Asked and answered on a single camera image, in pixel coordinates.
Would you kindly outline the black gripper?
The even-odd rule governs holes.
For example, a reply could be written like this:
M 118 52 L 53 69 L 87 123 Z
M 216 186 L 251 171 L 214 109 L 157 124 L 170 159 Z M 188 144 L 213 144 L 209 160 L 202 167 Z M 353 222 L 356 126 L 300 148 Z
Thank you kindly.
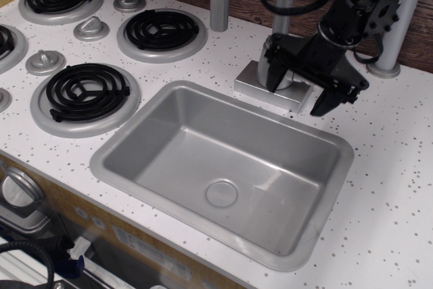
M 324 116 L 340 104 L 353 104 L 368 81 L 346 59 L 346 52 L 363 40 L 363 33 L 338 23 L 320 21 L 311 37 L 293 37 L 274 33 L 264 54 L 268 64 L 265 87 L 275 93 L 287 89 L 289 71 L 298 73 L 324 90 L 318 97 L 312 116 Z

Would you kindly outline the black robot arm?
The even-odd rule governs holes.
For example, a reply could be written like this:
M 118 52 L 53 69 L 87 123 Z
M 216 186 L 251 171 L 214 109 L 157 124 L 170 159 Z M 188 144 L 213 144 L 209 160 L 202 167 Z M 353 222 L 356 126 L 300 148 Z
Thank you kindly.
M 267 0 L 260 2 L 273 14 L 297 16 L 324 6 L 329 0 L 316 0 L 303 7 L 277 7 Z M 327 13 L 309 38 L 274 33 L 265 50 L 269 65 L 262 84 L 274 93 L 289 74 L 302 77 L 322 88 L 311 115 L 323 116 L 340 104 L 354 103 L 369 83 L 348 62 L 345 53 L 360 42 L 373 37 L 382 54 L 381 35 L 398 21 L 400 0 L 333 0 Z

